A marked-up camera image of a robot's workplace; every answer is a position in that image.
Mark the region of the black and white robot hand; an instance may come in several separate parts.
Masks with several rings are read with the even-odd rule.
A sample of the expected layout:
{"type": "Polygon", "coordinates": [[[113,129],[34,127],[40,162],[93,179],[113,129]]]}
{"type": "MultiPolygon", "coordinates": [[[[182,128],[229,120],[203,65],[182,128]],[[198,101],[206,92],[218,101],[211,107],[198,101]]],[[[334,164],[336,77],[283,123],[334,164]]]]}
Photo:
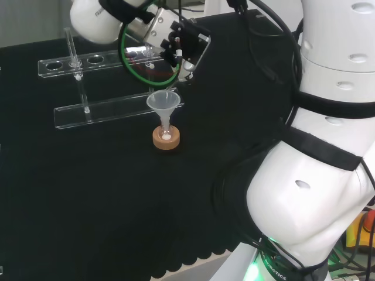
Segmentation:
{"type": "Polygon", "coordinates": [[[209,44],[210,32],[190,20],[173,21],[168,38],[161,43],[161,57],[173,68],[179,67],[178,81],[193,78],[209,44]]]}

